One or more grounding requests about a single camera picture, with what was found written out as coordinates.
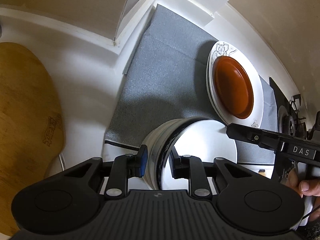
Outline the person right hand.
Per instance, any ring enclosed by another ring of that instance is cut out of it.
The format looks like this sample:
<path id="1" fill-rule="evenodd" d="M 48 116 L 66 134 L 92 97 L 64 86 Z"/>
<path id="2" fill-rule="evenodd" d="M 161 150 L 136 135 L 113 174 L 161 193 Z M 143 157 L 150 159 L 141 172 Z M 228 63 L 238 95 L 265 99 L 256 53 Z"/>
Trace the person right hand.
<path id="1" fill-rule="evenodd" d="M 314 207 L 319 206 L 319 197 L 320 197 L 320 181 L 319 179 L 313 180 L 299 180 L 298 176 L 293 168 L 285 182 L 285 185 L 294 191 L 296 191 L 301 197 L 304 196 L 314 196 L 316 197 L 316 201 L 314 203 Z"/>

